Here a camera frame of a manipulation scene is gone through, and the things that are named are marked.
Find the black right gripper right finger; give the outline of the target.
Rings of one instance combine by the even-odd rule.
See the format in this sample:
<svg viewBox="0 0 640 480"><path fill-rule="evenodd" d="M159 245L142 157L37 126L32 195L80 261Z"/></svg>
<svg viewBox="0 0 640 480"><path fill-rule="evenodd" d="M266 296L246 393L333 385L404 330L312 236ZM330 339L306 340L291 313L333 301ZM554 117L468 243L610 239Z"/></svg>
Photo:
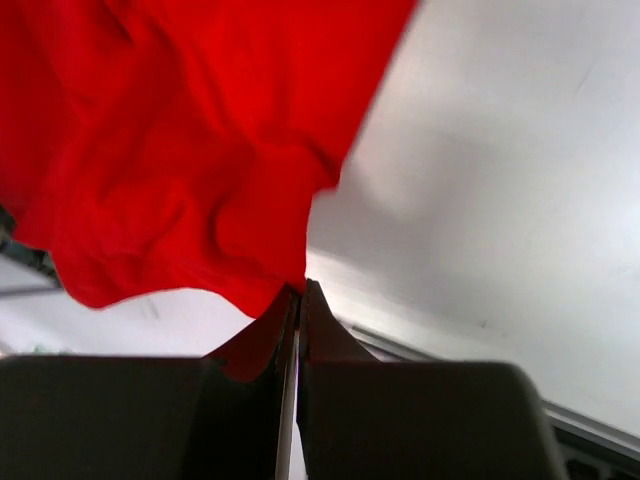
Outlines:
<svg viewBox="0 0 640 480"><path fill-rule="evenodd" d="M312 479L562 479L540 397L500 362L382 361L320 285L300 303L298 413Z"/></svg>

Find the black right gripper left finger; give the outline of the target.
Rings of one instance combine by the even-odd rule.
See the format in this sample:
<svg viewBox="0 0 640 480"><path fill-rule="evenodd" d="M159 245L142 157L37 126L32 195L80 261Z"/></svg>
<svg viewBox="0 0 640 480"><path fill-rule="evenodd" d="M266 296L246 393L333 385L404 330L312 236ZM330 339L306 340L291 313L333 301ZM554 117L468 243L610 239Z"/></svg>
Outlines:
<svg viewBox="0 0 640 480"><path fill-rule="evenodd" d="M200 357L1 362L5 479L285 479L298 297Z"/></svg>

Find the red t shirt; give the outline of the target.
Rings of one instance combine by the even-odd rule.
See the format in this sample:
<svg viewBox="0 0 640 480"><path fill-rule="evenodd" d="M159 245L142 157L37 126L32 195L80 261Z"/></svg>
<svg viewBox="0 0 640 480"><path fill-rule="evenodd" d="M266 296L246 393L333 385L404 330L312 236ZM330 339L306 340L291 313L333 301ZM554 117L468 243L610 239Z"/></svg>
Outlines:
<svg viewBox="0 0 640 480"><path fill-rule="evenodd" d="M5 1L1 352L202 356L305 281L413 1Z"/></svg>

